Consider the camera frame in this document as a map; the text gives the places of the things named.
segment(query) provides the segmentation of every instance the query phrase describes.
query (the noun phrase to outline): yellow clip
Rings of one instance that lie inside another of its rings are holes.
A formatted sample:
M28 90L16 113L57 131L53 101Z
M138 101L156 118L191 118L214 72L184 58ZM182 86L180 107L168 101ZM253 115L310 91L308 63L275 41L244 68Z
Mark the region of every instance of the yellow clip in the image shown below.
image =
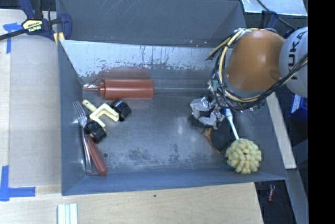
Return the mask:
M114 121L119 120L119 113L113 110L108 104L103 103L100 107L96 108L87 99L84 99L82 104L89 109L92 113L90 114L90 119L96 121L101 127L106 125L99 119L101 115L107 115L110 119Z

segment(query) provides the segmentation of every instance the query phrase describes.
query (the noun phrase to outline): metal fork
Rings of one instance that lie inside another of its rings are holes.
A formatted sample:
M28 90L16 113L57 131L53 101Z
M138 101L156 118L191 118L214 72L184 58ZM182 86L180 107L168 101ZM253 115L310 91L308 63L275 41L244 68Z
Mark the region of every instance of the metal fork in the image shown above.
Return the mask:
M91 165L91 158L90 158L90 153L88 151L88 145L85 139L85 133L84 133L84 127L87 124L87 116L86 113L84 111L84 108L82 107L82 105L76 101L73 102L73 106L75 108L75 111L77 113L78 116L78 123L81 127L81 136L82 136L82 140L83 140L83 146L84 146L84 153L85 153L85 166L86 166L86 173L87 174L91 174L92 173L92 165Z

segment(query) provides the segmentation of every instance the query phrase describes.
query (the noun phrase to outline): orange object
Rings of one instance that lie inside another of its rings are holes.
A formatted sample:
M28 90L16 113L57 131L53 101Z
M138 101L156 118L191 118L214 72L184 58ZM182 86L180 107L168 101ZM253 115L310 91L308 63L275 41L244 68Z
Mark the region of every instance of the orange object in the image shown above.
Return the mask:
M84 91L99 92L104 99L152 99L154 94L151 79L105 79Z
M107 167L104 163L104 160L101 158L98 148L96 147L91 136L86 136L88 151L90 152L90 156L92 157L93 163L101 176L105 176L107 174Z

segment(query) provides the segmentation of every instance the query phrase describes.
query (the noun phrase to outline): brush handle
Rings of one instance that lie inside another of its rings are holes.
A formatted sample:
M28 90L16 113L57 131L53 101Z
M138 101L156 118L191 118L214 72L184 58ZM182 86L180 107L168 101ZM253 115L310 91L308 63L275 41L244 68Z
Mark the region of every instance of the brush handle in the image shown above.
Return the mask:
M107 167L104 163L104 160L101 158L98 148L96 147L92 137L90 135L86 136L88 151L92 157L94 165L101 176L105 176L107 174Z

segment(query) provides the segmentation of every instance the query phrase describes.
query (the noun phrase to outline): black cable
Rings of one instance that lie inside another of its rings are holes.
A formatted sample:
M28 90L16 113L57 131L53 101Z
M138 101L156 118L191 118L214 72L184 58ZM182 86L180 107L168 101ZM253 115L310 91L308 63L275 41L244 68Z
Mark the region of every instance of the black cable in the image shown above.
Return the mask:
M257 2L259 2L259 4L267 11L271 11L270 9L268 9L262 2L261 0L256 0ZM293 30L297 30L296 27L293 27L291 24L287 23L286 21L282 20L280 17L278 17L278 20L281 22L281 23L284 23L285 25L287 25L288 27L290 27L291 29Z

